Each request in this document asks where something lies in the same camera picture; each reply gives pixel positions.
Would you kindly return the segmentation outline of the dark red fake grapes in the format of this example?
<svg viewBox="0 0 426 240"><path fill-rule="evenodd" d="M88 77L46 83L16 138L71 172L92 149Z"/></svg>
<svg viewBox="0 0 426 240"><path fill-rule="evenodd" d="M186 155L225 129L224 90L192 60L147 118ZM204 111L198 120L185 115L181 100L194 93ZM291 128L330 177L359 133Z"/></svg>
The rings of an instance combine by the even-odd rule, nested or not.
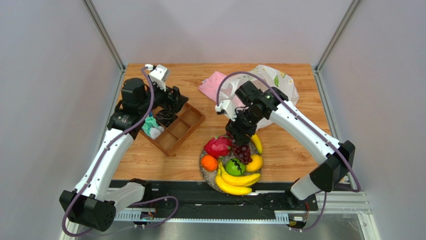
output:
<svg viewBox="0 0 426 240"><path fill-rule="evenodd" d="M251 148L249 144L243 144L241 146L237 146L236 140L231 135L231 133L226 132L225 134L231 141L231 150L233 155L240 160L243 164L248 165L253 160L251 158Z"/></svg>

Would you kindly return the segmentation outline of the single yellow fake banana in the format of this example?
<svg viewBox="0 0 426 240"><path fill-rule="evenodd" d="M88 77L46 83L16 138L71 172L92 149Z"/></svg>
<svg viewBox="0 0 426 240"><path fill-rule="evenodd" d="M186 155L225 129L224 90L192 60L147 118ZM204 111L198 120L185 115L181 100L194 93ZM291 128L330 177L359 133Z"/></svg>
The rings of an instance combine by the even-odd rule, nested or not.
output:
<svg viewBox="0 0 426 240"><path fill-rule="evenodd" d="M251 136L250 139L253 145L255 146L256 150L258 151L258 153L261 155L263 153L263 145L261 143L259 136L255 133L254 135Z"/></svg>

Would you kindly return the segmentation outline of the red fake dragon fruit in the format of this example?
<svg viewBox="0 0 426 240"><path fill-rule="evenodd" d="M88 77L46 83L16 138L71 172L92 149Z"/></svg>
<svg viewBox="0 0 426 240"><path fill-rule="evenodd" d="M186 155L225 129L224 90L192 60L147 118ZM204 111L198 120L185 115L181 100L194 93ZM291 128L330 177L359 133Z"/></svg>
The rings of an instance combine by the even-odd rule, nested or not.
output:
<svg viewBox="0 0 426 240"><path fill-rule="evenodd" d="M214 158L226 157L232 148L232 141L226 135L219 135L210 139L203 147L204 151Z"/></svg>

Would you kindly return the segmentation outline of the green fake melon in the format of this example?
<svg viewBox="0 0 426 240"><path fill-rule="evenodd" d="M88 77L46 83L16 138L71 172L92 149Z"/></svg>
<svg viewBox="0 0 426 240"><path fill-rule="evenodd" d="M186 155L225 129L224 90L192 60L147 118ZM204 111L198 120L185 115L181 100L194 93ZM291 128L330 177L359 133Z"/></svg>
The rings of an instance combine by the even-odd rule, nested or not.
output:
<svg viewBox="0 0 426 240"><path fill-rule="evenodd" d="M237 158L231 158L225 165L225 171L234 177L240 177L246 172L246 165Z"/></svg>

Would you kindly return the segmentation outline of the yellow fake lemon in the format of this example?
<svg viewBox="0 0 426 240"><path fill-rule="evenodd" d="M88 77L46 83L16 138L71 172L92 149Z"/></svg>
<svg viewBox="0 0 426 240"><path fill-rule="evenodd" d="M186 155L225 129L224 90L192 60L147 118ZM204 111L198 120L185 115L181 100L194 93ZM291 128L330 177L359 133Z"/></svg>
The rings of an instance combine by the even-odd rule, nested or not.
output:
<svg viewBox="0 0 426 240"><path fill-rule="evenodd" d="M261 155L253 154L250 156L251 161L246 165L245 171L248 173L254 173L259 171L264 163L264 159Z"/></svg>

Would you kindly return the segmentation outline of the orange fake orange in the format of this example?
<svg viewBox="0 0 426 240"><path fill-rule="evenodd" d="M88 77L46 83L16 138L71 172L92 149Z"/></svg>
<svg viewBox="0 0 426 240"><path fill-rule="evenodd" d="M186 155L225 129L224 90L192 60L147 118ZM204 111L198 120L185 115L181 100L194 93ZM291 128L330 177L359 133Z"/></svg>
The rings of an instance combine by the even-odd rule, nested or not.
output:
<svg viewBox="0 0 426 240"><path fill-rule="evenodd" d="M200 160L202 168L208 172L213 172L218 168L218 161L212 155L206 154Z"/></svg>

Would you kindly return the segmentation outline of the yellow fake banana bunch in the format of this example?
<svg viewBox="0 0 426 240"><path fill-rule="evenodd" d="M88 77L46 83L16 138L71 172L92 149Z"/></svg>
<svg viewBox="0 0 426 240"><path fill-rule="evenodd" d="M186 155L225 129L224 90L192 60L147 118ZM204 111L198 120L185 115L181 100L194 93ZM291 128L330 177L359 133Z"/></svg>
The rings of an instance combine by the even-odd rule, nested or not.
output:
<svg viewBox="0 0 426 240"><path fill-rule="evenodd" d="M244 176L230 175L226 172L222 162L219 161L215 183L217 187L226 194L244 196L250 194L253 191L251 186L257 183L260 178L260 173Z"/></svg>

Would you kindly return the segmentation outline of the white plastic bag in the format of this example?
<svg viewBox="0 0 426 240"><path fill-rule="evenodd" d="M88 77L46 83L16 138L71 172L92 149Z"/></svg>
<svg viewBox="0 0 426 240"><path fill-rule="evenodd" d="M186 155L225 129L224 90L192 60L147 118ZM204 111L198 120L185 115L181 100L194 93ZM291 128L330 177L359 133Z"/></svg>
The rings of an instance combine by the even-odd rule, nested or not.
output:
<svg viewBox="0 0 426 240"><path fill-rule="evenodd" d="M276 88L277 91L281 91L287 96L286 103L293 108L300 98L295 81L290 75L270 66L259 64L250 71L236 71L220 80L213 97L216 112L224 111L225 116L229 118L230 115L226 110L247 108L250 104L240 100L236 93L237 89L246 82L253 83L262 92L268 91L269 87Z"/></svg>

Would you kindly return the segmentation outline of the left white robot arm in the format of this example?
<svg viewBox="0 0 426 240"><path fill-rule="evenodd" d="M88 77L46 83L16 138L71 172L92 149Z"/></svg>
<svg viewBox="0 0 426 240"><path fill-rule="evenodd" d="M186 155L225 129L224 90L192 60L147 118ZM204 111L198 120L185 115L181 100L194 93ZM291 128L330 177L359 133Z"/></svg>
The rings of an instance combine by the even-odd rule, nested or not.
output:
<svg viewBox="0 0 426 240"><path fill-rule="evenodd" d="M109 186L124 154L137 138L146 118L156 108L178 113L189 98L178 87L161 86L162 81L140 78L125 80L121 100L107 124L103 143L89 169L72 191L64 190L59 202L64 209L62 230L82 237L93 230L105 232L117 213L125 208L149 205L152 184L138 178L109 192Z"/></svg>

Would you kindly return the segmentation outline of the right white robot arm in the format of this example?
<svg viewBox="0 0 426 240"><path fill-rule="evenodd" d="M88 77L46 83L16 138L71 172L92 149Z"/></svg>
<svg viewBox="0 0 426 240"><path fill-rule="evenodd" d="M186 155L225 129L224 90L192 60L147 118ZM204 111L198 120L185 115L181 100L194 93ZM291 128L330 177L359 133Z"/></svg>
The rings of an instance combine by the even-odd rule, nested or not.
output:
<svg viewBox="0 0 426 240"><path fill-rule="evenodd" d="M318 192L330 193L335 187L349 190L340 181L353 172L355 146L352 142L340 142L325 133L276 87L269 86L262 91L248 81L238 88L236 96L246 105L243 109L238 109L230 99L226 99L218 100L215 110L228 117L225 129L235 138L238 146L248 144L257 124L266 119L293 136L317 162L315 169L295 180L285 191L291 201L300 202Z"/></svg>

